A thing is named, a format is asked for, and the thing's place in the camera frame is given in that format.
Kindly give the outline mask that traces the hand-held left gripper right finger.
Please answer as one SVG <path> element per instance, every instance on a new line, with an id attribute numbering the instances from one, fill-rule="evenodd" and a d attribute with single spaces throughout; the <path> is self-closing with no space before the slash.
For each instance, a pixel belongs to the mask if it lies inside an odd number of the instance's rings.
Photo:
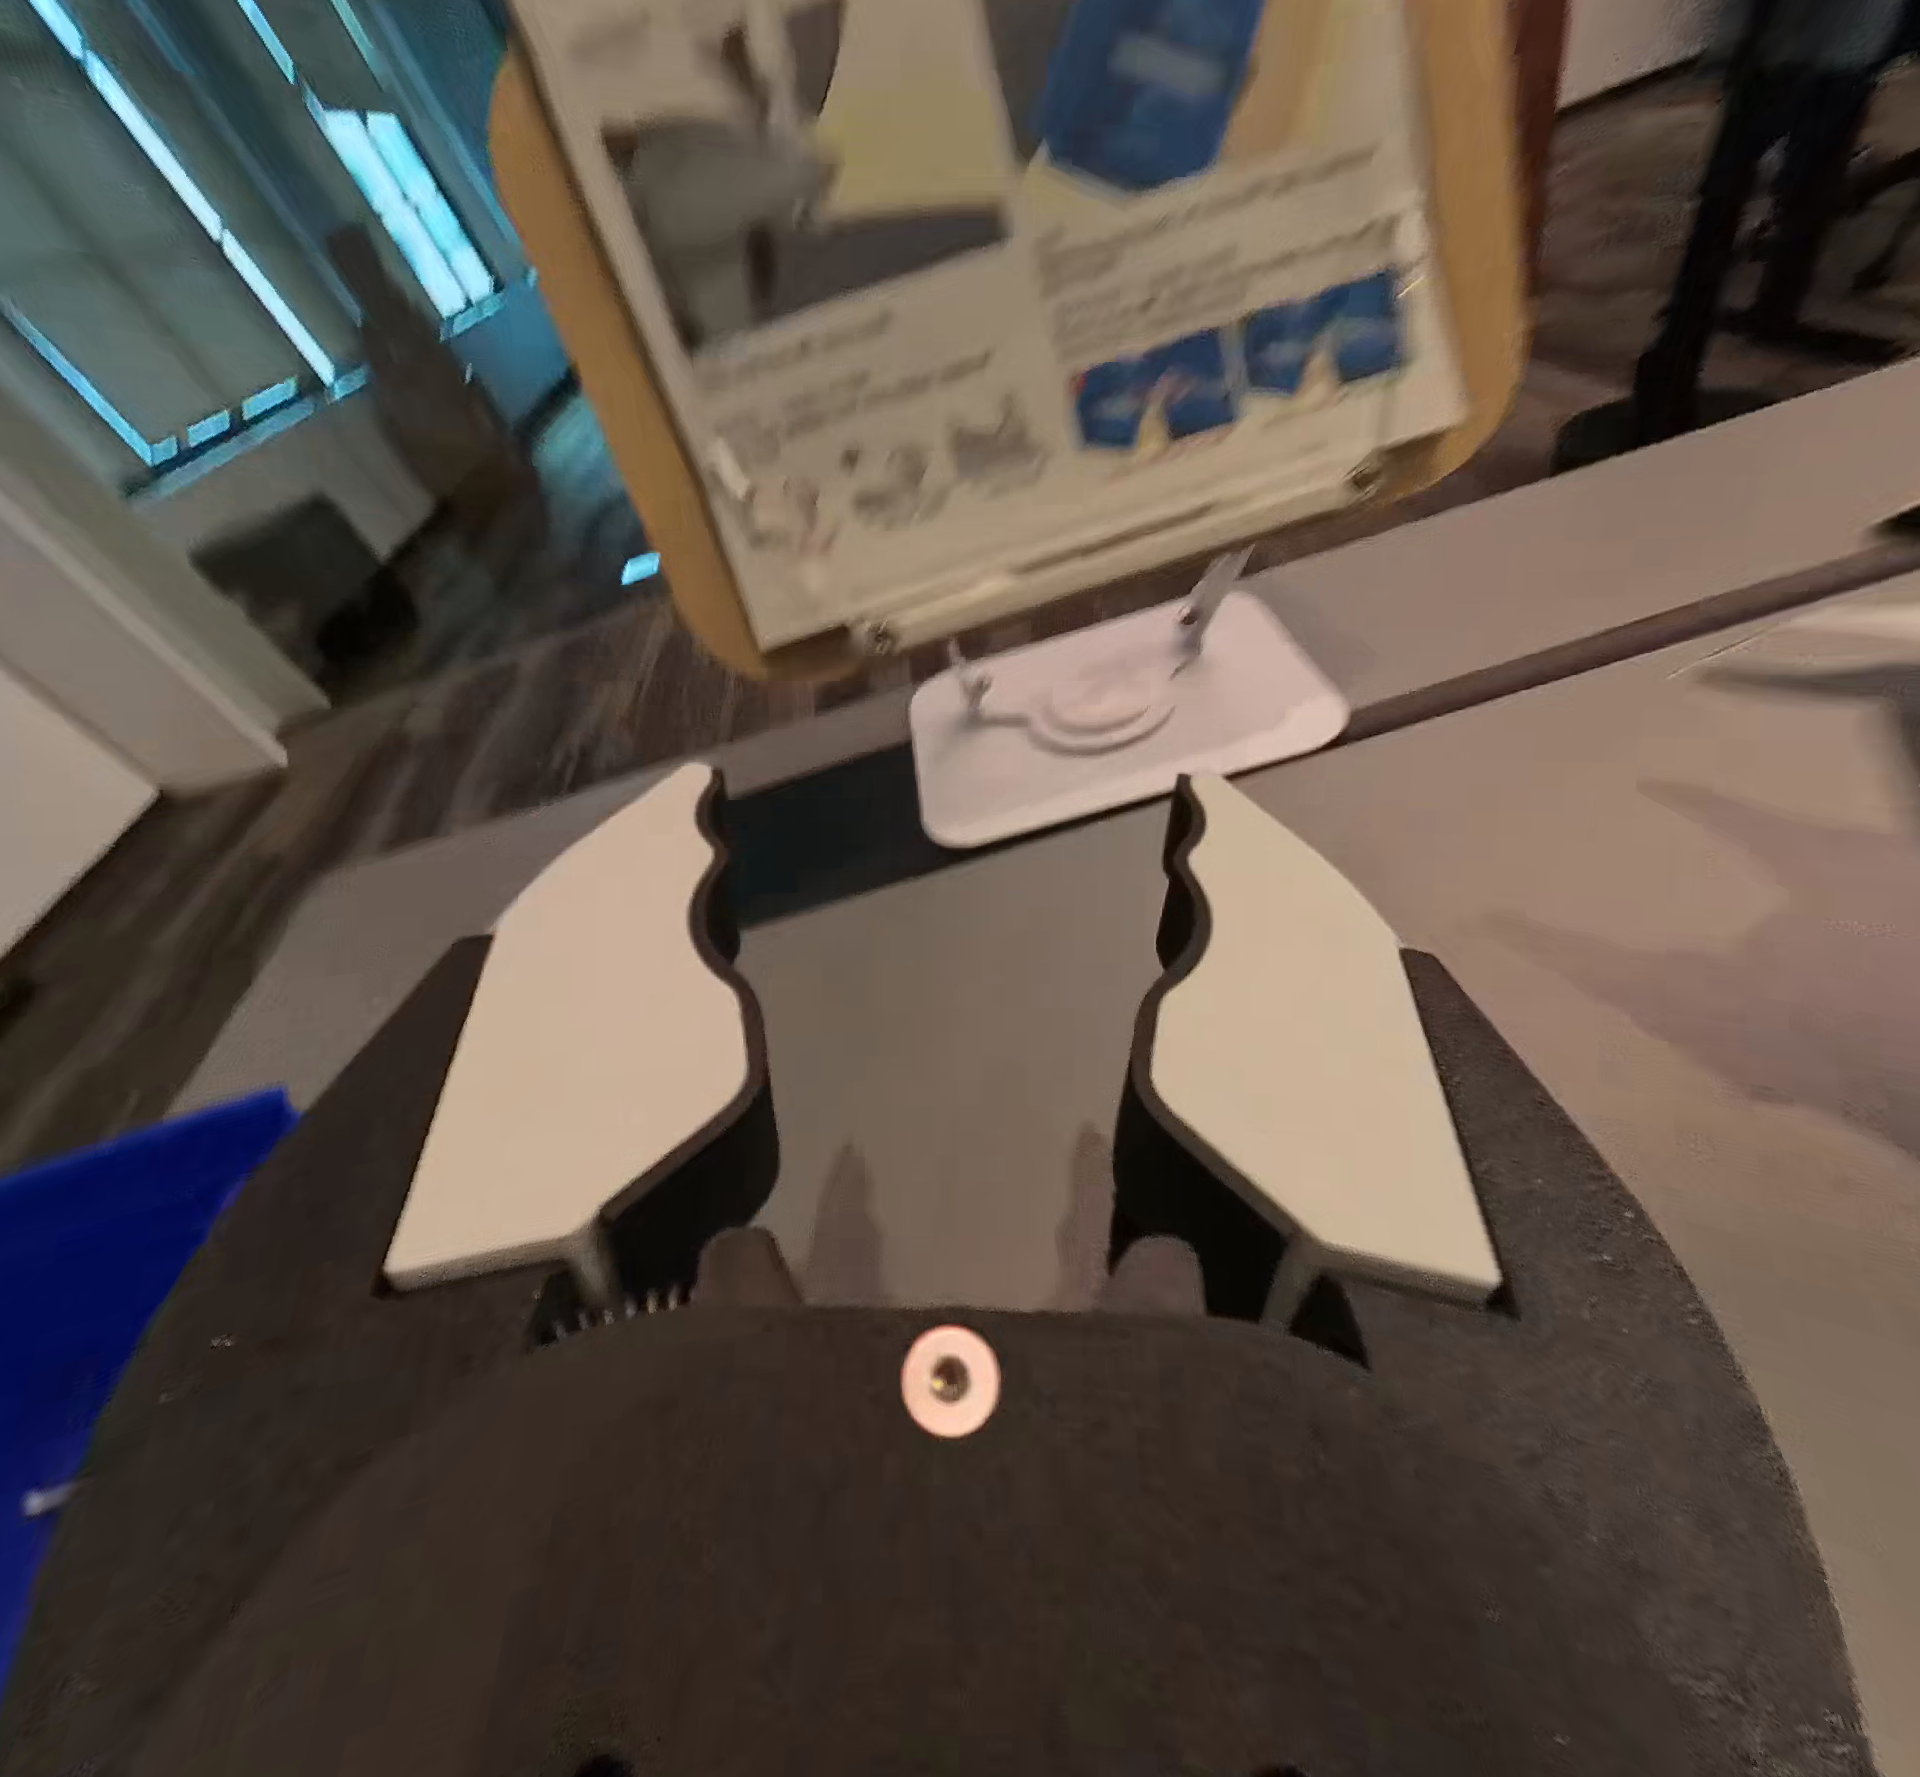
<path id="1" fill-rule="evenodd" d="M 1216 1314 L 1290 1327 L 1318 1284 L 1482 1310 L 1502 1267 L 1404 946 L 1222 778 L 1181 778 L 1161 974 L 1134 1026 L 1134 1230 Z"/>

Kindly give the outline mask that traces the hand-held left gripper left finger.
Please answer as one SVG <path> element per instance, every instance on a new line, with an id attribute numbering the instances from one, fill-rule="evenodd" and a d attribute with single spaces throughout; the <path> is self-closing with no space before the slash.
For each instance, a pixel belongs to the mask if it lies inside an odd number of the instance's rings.
<path id="1" fill-rule="evenodd" d="M 772 1196 L 780 1136 L 741 972 L 729 792 L 686 764 L 499 915 L 383 1280 L 559 1269 L 577 1300 L 690 1298 Z"/>

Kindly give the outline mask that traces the blue plastic bin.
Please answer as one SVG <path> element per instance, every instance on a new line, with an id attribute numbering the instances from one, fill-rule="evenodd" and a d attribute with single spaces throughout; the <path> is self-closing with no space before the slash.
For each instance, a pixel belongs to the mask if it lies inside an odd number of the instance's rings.
<path id="1" fill-rule="evenodd" d="M 4 1175 L 4 1675 L 59 1509 L 137 1341 L 299 1118 L 289 1093 L 266 1089 Z"/>

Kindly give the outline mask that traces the printed instruction sheet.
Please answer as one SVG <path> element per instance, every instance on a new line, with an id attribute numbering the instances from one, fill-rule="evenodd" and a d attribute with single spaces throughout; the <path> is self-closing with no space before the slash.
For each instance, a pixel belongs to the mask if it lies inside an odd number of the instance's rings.
<path id="1" fill-rule="evenodd" d="M 1470 416 L 1412 0 L 504 0 L 755 643 L 940 635 Z"/>

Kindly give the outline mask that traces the wooden document stand white base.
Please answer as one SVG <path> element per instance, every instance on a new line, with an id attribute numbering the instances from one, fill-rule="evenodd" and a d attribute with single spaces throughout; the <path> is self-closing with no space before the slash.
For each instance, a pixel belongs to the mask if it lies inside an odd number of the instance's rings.
<path id="1" fill-rule="evenodd" d="M 1369 473 L 1343 506 L 1212 551 L 1111 571 L 1101 583 L 1081 569 L 1075 590 L 1021 592 L 940 635 L 829 633 L 766 651 L 514 25 L 497 94 L 532 111 L 532 143 L 499 158 L 501 188 L 516 197 L 547 301 L 610 440 L 643 477 L 659 477 L 663 506 L 680 508 L 675 522 L 657 522 L 659 553 L 702 557 L 714 575 L 706 598 L 682 588 L 686 620 L 721 653 L 712 612 L 731 610 L 737 665 L 759 676 L 796 657 L 864 665 L 944 647 L 946 665 L 907 710 L 909 784 L 935 850 L 970 852 L 1157 800 L 1181 778 L 1257 772 L 1328 745 L 1349 725 L 1341 690 L 1242 583 L 1249 553 L 1288 526 L 1429 489 L 1496 426 L 1519 379 L 1523 211 L 1507 0 L 1412 0 L 1412 43 L 1439 160 L 1437 264 L 1470 379 L 1466 420 Z"/>

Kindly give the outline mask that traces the glass partition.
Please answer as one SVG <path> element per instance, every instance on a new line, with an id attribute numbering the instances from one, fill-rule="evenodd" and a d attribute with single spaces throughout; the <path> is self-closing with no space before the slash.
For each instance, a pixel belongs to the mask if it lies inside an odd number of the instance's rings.
<path id="1" fill-rule="evenodd" d="M 4 0 L 4 350 L 133 504 L 368 430 L 440 493 L 559 373 L 497 0 Z"/>

